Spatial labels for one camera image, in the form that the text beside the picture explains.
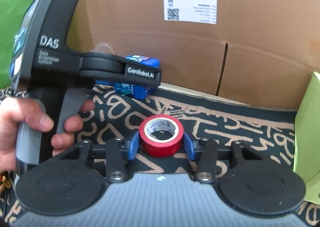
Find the human hand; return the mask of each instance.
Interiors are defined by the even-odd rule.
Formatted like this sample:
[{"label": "human hand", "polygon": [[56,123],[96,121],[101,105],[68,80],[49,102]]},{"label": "human hand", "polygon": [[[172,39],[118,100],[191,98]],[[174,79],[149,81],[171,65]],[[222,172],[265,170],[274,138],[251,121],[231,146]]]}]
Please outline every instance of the human hand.
[{"label": "human hand", "polygon": [[[93,109],[93,101],[86,100],[80,110]],[[41,132],[48,132],[53,128],[53,120],[42,111],[35,100],[6,98],[0,105],[0,173],[15,170],[18,124],[23,121]],[[74,132],[83,128],[83,121],[77,114],[66,120],[64,128],[65,133],[56,134],[51,139],[54,156],[73,145]]]}]

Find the device handle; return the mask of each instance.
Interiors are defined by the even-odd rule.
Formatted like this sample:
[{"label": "device handle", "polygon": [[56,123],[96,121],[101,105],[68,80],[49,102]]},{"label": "device handle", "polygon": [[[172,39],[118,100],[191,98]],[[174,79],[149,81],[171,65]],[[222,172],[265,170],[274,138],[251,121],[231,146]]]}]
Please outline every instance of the device handle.
[{"label": "device handle", "polygon": [[37,87],[26,92],[26,97],[35,99],[43,111],[54,121],[53,129],[41,133],[25,122],[19,124],[16,144],[16,175],[18,178],[52,156],[51,138],[64,132],[65,121],[79,112],[87,98],[82,89],[61,90],[53,87]]}]

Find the black handheld scanner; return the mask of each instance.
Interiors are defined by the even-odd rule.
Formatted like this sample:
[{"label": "black handheld scanner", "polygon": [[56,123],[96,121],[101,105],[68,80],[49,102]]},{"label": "black handheld scanner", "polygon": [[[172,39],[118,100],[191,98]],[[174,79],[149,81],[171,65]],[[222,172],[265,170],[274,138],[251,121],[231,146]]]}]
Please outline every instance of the black handheld scanner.
[{"label": "black handheld scanner", "polygon": [[26,90],[54,120],[48,133],[26,123],[17,135],[17,176],[52,156],[51,138],[77,114],[96,80],[158,87],[161,70],[111,54],[79,53],[66,45],[78,0],[35,0],[15,38],[10,77],[15,91]]}]

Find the brown cardboard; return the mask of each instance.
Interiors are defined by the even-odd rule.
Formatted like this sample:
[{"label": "brown cardboard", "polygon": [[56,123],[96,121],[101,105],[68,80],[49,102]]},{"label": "brown cardboard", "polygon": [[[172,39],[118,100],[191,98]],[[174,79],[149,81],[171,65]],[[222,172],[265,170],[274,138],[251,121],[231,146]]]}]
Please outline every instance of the brown cardboard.
[{"label": "brown cardboard", "polygon": [[229,46],[219,96],[295,109],[310,79],[308,68],[298,62],[252,47]]},{"label": "brown cardboard", "polygon": [[68,42],[160,60],[163,82],[297,108],[320,69],[320,0],[218,0],[217,24],[164,21],[163,0],[80,0]]},{"label": "brown cardboard", "polygon": [[229,1],[218,4],[219,23],[210,25],[164,21],[163,0],[80,0],[68,42],[81,51],[105,42],[121,56],[156,57],[163,82],[215,94]]}]

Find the device screen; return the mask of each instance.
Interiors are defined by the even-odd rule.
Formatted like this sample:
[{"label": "device screen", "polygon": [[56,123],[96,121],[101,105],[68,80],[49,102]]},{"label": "device screen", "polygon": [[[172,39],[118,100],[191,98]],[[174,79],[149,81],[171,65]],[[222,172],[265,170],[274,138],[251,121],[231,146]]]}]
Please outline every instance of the device screen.
[{"label": "device screen", "polygon": [[20,26],[20,30],[18,34],[15,36],[12,55],[15,55],[24,46],[27,32],[38,3],[39,3],[39,0],[34,0],[34,2],[31,4],[29,9],[27,10],[26,14],[24,15],[21,26]]}]

